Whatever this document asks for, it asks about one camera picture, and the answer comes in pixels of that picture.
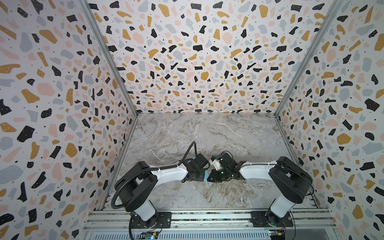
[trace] terrazzo wall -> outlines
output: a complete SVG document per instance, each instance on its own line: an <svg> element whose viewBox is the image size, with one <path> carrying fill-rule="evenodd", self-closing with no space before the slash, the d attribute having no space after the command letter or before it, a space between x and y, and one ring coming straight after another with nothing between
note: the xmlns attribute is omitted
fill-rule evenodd
<svg viewBox="0 0 384 240"><path fill-rule="evenodd" d="M345 1L278 119L344 239L384 239L384 1Z"/></svg>
<svg viewBox="0 0 384 240"><path fill-rule="evenodd" d="M138 112L271 113L331 0L89 0Z"/></svg>
<svg viewBox="0 0 384 240"><path fill-rule="evenodd" d="M0 7L0 238L80 239L131 113L76 1Z"/></svg>

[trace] gray marble surface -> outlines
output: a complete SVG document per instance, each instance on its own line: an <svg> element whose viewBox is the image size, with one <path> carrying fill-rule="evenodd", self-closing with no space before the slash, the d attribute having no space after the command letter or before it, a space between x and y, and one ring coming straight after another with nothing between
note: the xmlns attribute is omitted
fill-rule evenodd
<svg viewBox="0 0 384 240"><path fill-rule="evenodd" d="M177 163L192 141L207 159L227 150L238 161L268 162L288 150L272 116L256 114L140 114L117 179L138 161L161 166ZM268 208L280 194L272 181L223 183L173 181L153 189L158 209ZM110 196L105 204L110 208ZM305 199L296 208L311 208Z"/></svg>

